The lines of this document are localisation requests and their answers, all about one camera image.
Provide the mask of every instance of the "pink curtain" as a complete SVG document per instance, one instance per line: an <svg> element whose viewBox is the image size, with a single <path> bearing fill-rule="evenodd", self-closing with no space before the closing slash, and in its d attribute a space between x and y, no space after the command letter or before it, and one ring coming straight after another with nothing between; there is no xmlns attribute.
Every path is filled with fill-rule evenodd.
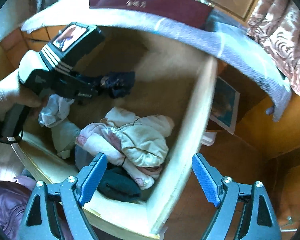
<svg viewBox="0 0 300 240"><path fill-rule="evenodd" d="M247 35L259 43L300 95L300 10L292 0L260 0Z"/></svg>

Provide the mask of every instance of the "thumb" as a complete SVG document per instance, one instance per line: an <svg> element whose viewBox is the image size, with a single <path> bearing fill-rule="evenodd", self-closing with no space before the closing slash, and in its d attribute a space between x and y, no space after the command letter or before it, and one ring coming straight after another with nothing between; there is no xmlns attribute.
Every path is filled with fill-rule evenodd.
<svg viewBox="0 0 300 240"><path fill-rule="evenodd" d="M41 99L32 90L23 86L20 86L19 95L15 98L15 102L29 107L41 105Z"/></svg>

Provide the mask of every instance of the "human hand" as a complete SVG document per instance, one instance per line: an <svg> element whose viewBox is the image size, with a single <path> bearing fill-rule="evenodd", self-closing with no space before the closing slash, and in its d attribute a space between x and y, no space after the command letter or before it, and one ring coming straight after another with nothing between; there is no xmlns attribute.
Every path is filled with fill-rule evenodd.
<svg viewBox="0 0 300 240"><path fill-rule="evenodd" d="M32 115L38 115L47 104L47 98L40 99L33 91L20 84L18 69L0 81L0 121L14 104L34 108Z"/></svg>

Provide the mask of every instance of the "screw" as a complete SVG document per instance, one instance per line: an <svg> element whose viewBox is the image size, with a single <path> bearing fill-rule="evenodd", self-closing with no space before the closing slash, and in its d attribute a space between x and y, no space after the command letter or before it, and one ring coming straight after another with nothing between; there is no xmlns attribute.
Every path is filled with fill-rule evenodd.
<svg viewBox="0 0 300 240"><path fill-rule="evenodd" d="M263 183L261 181L256 181L256 186L257 187L262 187L263 186Z"/></svg>
<svg viewBox="0 0 300 240"><path fill-rule="evenodd" d="M39 180L36 184L37 187L42 187L43 186L43 181Z"/></svg>
<svg viewBox="0 0 300 240"><path fill-rule="evenodd" d="M232 182L232 178L231 177L223 177L223 181L225 183L230 183L230 182Z"/></svg>
<svg viewBox="0 0 300 240"><path fill-rule="evenodd" d="M75 177L74 176L70 176L68 179L67 179L68 182L72 183L72 182L75 182Z"/></svg>

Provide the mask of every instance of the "device screen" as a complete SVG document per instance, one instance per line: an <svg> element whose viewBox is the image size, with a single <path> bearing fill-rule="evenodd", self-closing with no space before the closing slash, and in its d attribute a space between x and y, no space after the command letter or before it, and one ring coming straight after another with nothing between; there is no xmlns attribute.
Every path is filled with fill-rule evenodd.
<svg viewBox="0 0 300 240"><path fill-rule="evenodd" d="M53 42L62 52L65 51L72 43L79 39L85 32L86 28L77 26L75 24L69 26L63 33L58 36Z"/></svg>

